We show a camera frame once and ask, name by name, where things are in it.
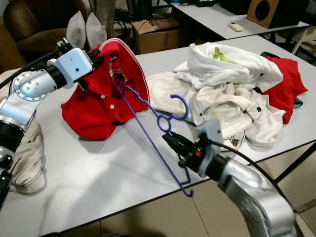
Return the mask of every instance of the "wooden speaker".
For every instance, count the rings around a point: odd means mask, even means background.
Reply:
[[[266,28],[297,25],[310,0],[252,0],[247,19]]]

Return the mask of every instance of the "brown leather chair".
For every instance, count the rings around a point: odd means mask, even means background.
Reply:
[[[16,42],[0,18],[0,74],[25,65],[25,58],[19,52]]]
[[[30,62],[56,48],[78,11],[87,21],[89,12],[82,0],[15,0],[5,8],[3,19],[18,50]]]

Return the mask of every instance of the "speaker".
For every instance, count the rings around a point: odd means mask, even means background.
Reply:
[[[310,0],[252,0],[247,19],[266,28],[297,25]]]
[[[235,15],[247,14],[251,0],[221,0],[221,7]]]

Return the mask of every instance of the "gray table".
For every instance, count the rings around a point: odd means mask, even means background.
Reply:
[[[173,4],[173,6],[226,40],[309,26],[304,22],[300,22],[295,26],[267,29],[249,21],[246,19],[246,15],[235,15],[221,8],[219,4],[210,7],[197,7],[195,5],[181,6],[178,4]],[[230,22],[238,23],[244,28],[244,30],[242,32],[235,32],[228,27]]]
[[[257,148],[247,142],[240,151],[254,161],[275,156],[316,138],[315,101],[316,68],[259,36],[222,41],[260,54],[269,51],[295,59],[304,85],[310,90],[300,99],[304,105],[294,111],[290,124],[284,126],[275,145]],[[187,58],[188,48],[138,56],[145,74],[171,71]],[[45,144],[47,187],[37,195],[9,193],[0,215],[0,236],[34,237],[61,232],[85,223],[122,212],[178,190],[178,186],[140,131],[135,119],[118,127],[106,141],[86,142],[68,127],[60,105],[73,90],[60,89],[39,106],[37,120]],[[177,157],[161,139],[151,113],[141,113],[154,142],[180,180],[184,172]],[[197,131],[186,123],[176,122],[173,130],[189,139]],[[191,173],[192,184],[202,180]]]

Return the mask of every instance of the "cardboard box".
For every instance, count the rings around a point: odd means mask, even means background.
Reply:
[[[189,46],[188,32],[172,17],[132,23],[137,54]]]

